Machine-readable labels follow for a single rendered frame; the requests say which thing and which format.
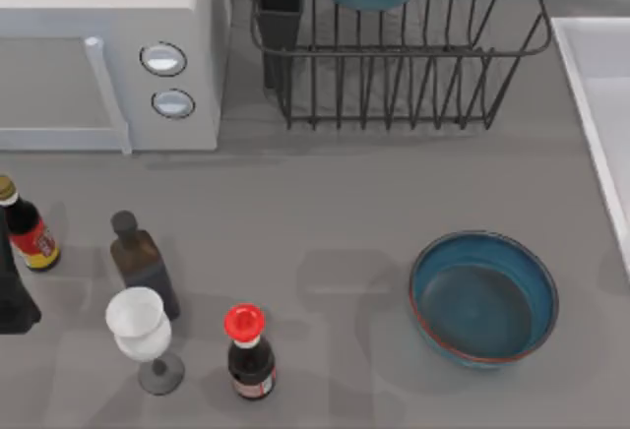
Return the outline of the small microwave knob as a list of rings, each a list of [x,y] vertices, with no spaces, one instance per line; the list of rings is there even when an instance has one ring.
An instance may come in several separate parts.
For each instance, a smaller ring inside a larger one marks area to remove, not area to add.
[[[154,93],[152,108],[160,116],[168,119],[184,119],[196,108],[193,97],[183,90],[171,89]]]

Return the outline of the dark bottle with red cap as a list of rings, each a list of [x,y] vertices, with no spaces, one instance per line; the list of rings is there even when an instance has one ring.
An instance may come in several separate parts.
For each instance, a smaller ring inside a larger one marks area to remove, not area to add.
[[[263,311],[252,303],[232,306],[223,318],[230,339],[227,369],[236,393],[248,400],[265,398],[276,385],[276,359],[265,327]]]

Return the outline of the black cutlery holder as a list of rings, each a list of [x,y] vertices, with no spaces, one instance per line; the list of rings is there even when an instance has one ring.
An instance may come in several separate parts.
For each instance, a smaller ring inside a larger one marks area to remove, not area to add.
[[[262,38],[264,86],[275,89],[283,84],[283,56],[270,51],[292,52],[297,44],[304,0],[252,0],[257,8],[255,20]]]

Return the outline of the dark square bottle black cap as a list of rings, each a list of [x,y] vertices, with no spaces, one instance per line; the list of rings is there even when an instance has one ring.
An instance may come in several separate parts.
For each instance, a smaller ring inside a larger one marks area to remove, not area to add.
[[[163,256],[151,234],[139,227],[130,211],[119,211],[110,220],[117,238],[110,245],[111,257],[126,287],[154,290],[170,321],[180,316],[180,304]]]

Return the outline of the pale microwave oven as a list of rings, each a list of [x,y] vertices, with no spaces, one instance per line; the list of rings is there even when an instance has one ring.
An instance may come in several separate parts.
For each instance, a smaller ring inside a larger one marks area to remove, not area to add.
[[[0,151],[119,151],[84,47],[104,56],[135,152],[217,147],[231,23],[230,0],[0,0]],[[187,67],[158,77],[140,50],[161,41]],[[152,108],[154,93],[183,90],[196,103],[184,119]]]

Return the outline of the large microwave knob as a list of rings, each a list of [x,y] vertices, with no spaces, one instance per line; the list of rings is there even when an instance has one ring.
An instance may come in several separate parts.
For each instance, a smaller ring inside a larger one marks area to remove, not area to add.
[[[168,78],[181,74],[187,67],[187,57],[176,45],[161,41],[144,46],[139,54],[142,66],[152,75]]]

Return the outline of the white goblet with grey foot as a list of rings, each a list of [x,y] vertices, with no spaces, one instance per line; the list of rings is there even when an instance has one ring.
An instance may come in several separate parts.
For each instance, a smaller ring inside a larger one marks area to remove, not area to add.
[[[172,325],[153,289],[133,286],[115,294],[106,307],[105,322],[118,349],[139,363],[138,379],[145,392],[166,396],[180,386],[185,366],[170,350]]]

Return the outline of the dark bottle with gold cap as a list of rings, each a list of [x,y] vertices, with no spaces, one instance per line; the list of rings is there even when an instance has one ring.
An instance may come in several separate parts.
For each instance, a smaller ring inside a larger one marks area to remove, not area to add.
[[[38,208],[23,199],[13,180],[0,174],[0,208],[12,245],[33,272],[43,273],[58,262],[61,251]]]

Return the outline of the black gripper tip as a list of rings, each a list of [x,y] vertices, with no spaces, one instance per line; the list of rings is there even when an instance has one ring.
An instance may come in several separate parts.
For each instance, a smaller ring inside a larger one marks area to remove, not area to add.
[[[0,210],[0,336],[25,335],[41,317],[18,272],[5,215]]]

